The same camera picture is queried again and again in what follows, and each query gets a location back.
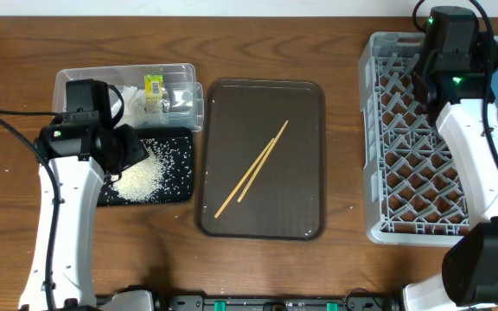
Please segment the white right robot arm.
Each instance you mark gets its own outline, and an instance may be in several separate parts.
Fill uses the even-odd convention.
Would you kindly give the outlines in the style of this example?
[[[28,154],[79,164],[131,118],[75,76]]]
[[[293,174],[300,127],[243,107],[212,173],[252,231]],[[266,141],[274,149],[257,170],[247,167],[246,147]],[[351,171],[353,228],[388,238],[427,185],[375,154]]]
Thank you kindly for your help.
[[[401,305],[498,307],[498,44],[478,2],[433,7],[421,31],[413,94],[451,153],[471,228],[444,255],[438,275],[404,287]]]

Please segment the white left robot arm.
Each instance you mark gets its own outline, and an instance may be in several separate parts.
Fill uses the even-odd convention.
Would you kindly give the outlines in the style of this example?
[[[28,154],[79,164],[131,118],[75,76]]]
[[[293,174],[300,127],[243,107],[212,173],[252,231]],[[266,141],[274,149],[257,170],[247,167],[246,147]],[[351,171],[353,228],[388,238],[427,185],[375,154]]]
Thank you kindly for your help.
[[[66,110],[33,147],[40,163],[41,210],[21,310],[94,310],[93,231],[101,188],[148,152],[122,111],[112,112],[104,81],[66,84]]]

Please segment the yellow snack wrapper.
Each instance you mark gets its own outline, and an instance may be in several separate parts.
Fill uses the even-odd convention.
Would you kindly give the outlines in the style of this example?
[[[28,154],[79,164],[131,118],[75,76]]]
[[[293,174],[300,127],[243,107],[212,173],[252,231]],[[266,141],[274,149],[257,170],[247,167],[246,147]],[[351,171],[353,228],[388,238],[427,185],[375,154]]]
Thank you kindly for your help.
[[[156,113],[163,110],[163,76],[157,74],[145,74],[145,110],[148,113]]]

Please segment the white napkin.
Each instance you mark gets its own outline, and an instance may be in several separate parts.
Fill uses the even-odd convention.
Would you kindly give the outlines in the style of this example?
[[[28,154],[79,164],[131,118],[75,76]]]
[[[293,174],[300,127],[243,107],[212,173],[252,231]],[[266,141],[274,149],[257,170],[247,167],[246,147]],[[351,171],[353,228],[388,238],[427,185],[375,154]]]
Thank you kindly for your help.
[[[124,86],[121,95],[125,102],[120,123],[132,127],[140,126],[147,117],[145,90],[136,86]]]

